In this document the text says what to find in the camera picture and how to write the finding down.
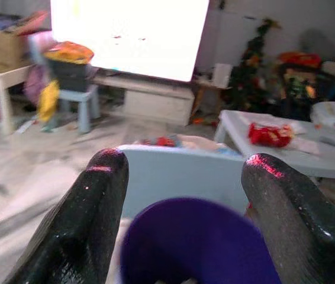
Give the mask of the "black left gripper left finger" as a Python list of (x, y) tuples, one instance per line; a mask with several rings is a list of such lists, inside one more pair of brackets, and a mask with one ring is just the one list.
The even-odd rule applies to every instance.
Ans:
[(97, 152), (42, 219), (4, 283), (105, 283), (128, 177), (121, 150)]

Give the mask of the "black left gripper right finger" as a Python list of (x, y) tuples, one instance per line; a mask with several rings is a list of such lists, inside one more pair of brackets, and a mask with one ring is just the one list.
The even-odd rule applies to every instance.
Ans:
[(282, 283), (335, 283), (335, 205), (306, 175), (266, 153), (241, 184)]

